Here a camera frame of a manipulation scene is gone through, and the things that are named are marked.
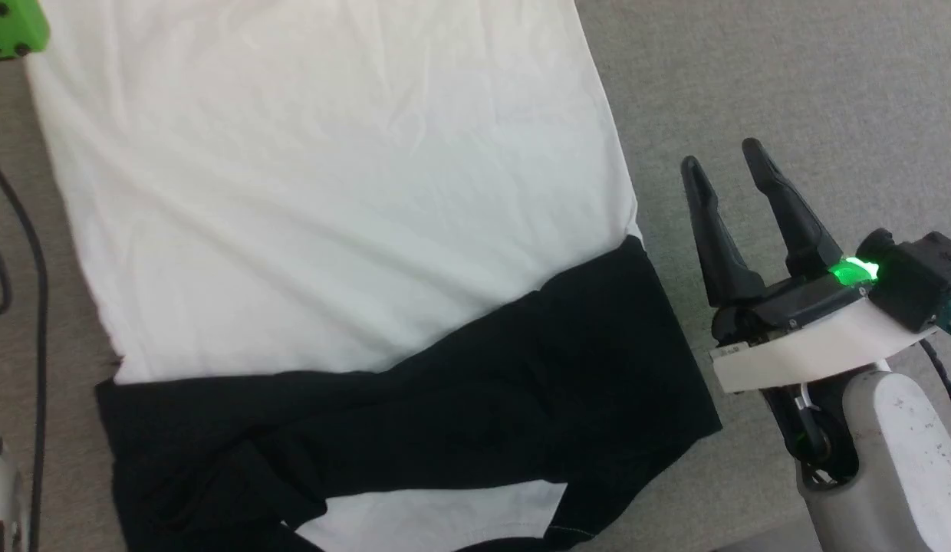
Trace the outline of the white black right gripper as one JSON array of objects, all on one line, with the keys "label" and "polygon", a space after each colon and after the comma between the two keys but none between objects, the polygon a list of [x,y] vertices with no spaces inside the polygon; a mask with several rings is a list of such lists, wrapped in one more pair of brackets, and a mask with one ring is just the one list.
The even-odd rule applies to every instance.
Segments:
[{"label": "white black right gripper", "polygon": [[[792,277],[826,272],[843,252],[804,196],[760,140],[746,137],[742,153],[756,188],[766,196],[785,243]],[[708,304],[721,308],[765,291],[749,269],[720,213],[718,196],[693,155],[681,163],[683,191]],[[787,281],[753,304],[719,311],[710,350],[726,393],[795,386],[885,360],[937,331],[910,330],[872,303],[878,267],[831,267],[813,281]]]}]

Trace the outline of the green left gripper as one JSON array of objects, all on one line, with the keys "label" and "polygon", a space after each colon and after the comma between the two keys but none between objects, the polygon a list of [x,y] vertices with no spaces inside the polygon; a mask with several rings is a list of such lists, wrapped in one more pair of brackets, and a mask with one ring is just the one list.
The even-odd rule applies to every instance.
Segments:
[{"label": "green left gripper", "polygon": [[51,29],[38,1],[0,0],[0,62],[47,49]]}]

